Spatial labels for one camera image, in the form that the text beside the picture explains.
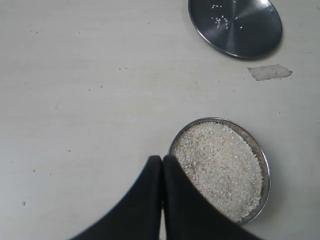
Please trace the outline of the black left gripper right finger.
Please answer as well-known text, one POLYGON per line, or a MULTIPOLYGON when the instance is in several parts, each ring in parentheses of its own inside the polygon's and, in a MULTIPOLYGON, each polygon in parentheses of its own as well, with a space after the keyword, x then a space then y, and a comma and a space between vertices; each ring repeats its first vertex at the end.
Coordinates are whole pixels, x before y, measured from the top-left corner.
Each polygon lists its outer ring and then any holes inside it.
POLYGON ((165 231, 168 240, 252 240, 253 234, 216 210, 194 187, 178 160, 163 158, 165 231))

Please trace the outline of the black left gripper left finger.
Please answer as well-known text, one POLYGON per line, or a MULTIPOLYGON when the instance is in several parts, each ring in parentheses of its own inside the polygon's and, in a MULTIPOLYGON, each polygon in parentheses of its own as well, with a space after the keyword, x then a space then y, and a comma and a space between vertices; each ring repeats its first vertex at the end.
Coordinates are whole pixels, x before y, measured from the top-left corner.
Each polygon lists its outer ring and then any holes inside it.
POLYGON ((162 160, 150 156, 125 196, 74 240, 158 240, 162 214, 162 160))

